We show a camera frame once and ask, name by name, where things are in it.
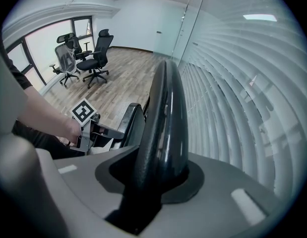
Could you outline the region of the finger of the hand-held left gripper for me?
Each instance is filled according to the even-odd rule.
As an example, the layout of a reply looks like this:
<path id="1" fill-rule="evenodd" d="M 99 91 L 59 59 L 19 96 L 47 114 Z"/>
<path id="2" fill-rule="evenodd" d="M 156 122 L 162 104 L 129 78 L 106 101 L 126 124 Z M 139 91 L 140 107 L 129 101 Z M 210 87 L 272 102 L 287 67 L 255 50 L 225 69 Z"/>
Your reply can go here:
<path id="1" fill-rule="evenodd" d="M 104 148 L 106 145 L 109 143 L 111 145 L 112 143 L 112 138 L 97 138 L 93 144 L 92 147 L 94 148 Z"/>
<path id="2" fill-rule="evenodd" d="M 110 127 L 107 127 L 100 123 L 93 124 L 92 133 L 103 136 L 103 137 L 118 139 L 118 140 L 121 140 L 124 138 L 124 133 L 117 131 L 115 129 L 112 129 Z"/>

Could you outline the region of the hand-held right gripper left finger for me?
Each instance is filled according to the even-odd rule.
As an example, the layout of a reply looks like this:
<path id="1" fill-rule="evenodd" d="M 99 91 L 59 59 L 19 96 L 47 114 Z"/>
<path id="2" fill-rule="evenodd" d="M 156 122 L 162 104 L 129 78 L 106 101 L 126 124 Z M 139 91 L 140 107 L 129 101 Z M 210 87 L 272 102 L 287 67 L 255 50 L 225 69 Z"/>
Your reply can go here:
<path id="1" fill-rule="evenodd" d="M 107 160 L 117 160 L 137 146 L 127 146 L 96 155 L 53 160 L 42 149 L 38 150 L 44 176 L 52 184 L 57 181 L 66 187 L 91 211 L 101 218 L 116 210 L 123 196 L 124 185 L 109 173 Z"/>

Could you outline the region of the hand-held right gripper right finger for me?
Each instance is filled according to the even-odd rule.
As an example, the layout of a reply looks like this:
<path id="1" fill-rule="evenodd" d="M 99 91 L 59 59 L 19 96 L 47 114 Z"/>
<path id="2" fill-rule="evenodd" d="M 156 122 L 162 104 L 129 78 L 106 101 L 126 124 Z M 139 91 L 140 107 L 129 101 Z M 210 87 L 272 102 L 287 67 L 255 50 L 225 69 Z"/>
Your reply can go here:
<path id="1" fill-rule="evenodd" d="M 280 221 L 290 197 L 290 174 L 278 158 L 255 180 L 222 161 L 191 153 L 204 184 L 188 202 L 162 207 L 142 238 L 260 238 Z"/>

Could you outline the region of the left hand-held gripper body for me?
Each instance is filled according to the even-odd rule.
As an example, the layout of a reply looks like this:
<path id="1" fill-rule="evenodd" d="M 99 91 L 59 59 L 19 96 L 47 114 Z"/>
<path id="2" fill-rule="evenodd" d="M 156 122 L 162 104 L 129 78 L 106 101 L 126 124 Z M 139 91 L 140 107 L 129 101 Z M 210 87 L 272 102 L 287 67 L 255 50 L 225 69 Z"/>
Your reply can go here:
<path id="1" fill-rule="evenodd" d="M 83 152 L 88 155 L 89 149 L 92 146 L 91 133 L 93 124 L 98 124 L 100 114 L 97 110 L 85 99 L 81 99 L 70 110 L 72 118 L 78 121 L 81 127 L 81 136 L 77 139 L 76 146 L 70 146 L 71 150 Z"/>

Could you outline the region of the black folding chair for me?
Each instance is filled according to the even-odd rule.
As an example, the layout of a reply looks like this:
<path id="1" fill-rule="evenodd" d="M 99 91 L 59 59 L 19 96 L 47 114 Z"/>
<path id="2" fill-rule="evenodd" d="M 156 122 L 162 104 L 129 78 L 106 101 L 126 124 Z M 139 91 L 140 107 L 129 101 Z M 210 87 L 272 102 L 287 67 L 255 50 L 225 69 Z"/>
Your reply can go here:
<path id="1" fill-rule="evenodd" d="M 110 165 L 122 178 L 121 203 L 105 219 L 133 235 L 140 234 L 162 208 L 162 195 L 188 176 L 184 94 L 171 60 L 159 64 L 150 93 L 147 120 L 137 151 Z"/>

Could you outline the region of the person's left forearm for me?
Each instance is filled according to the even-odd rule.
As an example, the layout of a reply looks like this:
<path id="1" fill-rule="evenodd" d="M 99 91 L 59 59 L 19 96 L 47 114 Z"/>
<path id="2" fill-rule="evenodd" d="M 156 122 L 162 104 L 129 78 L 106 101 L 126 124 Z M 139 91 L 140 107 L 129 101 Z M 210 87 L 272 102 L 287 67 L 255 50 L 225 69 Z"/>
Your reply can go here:
<path id="1" fill-rule="evenodd" d="M 26 104 L 17 120 L 30 128 L 59 137 L 62 122 L 67 116 L 52 107 L 34 87 L 28 87 L 23 92 Z"/>

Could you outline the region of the grey plastic-wrapped office chair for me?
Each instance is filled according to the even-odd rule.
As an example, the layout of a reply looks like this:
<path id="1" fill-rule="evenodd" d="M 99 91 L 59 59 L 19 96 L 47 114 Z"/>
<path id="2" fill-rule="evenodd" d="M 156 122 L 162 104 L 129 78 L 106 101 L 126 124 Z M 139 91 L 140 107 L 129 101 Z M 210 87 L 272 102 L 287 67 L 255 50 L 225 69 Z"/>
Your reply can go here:
<path id="1" fill-rule="evenodd" d="M 55 48 L 55 53 L 59 61 L 59 68 L 55 68 L 55 64 L 50 64 L 49 67 L 53 69 L 53 73 L 64 74 L 64 78 L 60 80 L 60 84 L 67 88 L 67 80 L 69 78 L 80 78 L 75 75 L 76 72 L 80 74 L 76 67 L 76 59 L 74 58 L 74 51 L 70 49 L 66 44 L 61 44 Z"/>

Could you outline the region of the black mesh office chair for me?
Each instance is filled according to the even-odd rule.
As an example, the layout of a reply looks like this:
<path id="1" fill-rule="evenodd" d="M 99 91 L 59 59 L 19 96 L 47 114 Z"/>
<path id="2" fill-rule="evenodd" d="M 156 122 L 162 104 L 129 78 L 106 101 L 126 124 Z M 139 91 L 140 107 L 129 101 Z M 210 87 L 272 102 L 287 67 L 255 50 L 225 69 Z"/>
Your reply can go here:
<path id="1" fill-rule="evenodd" d="M 87 78 L 90 78 L 90 81 L 87 85 L 87 88 L 91 88 L 91 83 L 93 79 L 100 78 L 107 83 L 107 79 L 102 76 L 103 73 L 109 75 L 108 70 L 102 70 L 103 67 L 106 66 L 108 59 L 107 59 L 107 50 L 113 40 L 114 36 L 109 34 L 109 29 L 103 29 L 98 34 L 98 39 L 96 43 L 96 47 L 94 52 L 91 52 L 89 55 L 93 56 L 92 59 L 87 59 L 85 61 L 79 62 L 76 64 L 77 69 L 81 71 L 88 71 L 90 75 L 84 77 L 82 79 L 83 82 Z"/>
<path id="2" fill-rule="evenodd" d="M 74 33 L 67 33 L 57 37 L 56 42 L 58 44 L 65 43 L 68 48 L 73 50 L 73 56 L 76 60 L 85 61 L 86 58 L 92 53 L 92 51 L 87 50 L 89 42 L 85 43 L 86 50 L 84 51 L 80 44 L 79 40 Z"/>

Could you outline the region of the person's left hand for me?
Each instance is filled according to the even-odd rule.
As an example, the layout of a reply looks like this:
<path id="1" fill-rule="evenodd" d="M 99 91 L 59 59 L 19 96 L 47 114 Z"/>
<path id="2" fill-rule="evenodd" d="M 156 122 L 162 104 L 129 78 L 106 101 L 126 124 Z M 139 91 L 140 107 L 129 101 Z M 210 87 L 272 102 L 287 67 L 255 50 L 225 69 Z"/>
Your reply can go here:
<path id="1" fill-rule="evenodd" d="M 72 118 L 65 118 L 62 122 L 59 137 L 66 138 L 69 142 L 77 144 L 78 138 L 81 136 L 80 124 Z"/>

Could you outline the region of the dark framed window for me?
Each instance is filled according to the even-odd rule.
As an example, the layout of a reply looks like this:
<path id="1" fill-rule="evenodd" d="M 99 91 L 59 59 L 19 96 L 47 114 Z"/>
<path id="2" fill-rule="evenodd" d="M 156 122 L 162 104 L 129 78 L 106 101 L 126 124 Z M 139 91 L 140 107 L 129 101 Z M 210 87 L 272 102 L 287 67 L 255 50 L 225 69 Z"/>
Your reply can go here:
<path id="1" fill-rule="evenodd" d="M 83 16 L 40 27 L 8 45 L 6 51 L 16 68 L 40 91 L 57 75 L 53 72 L 59 67 L 57 37 L 70 33 L 77 37 L 76 53 L 94 50 L 92 17 Z"/>

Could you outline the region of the white window blinds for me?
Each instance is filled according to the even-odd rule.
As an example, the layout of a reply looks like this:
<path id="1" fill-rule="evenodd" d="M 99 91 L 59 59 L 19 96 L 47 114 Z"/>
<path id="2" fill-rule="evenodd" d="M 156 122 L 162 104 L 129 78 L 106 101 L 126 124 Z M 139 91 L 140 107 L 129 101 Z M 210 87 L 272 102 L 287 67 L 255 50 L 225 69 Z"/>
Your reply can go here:
<path id="1" fill-rule="evenodd" d="M 289 11 L 205 0 L 179 69 L 189 151 L 293 197 L 307 172 L 307 44 Z"/>

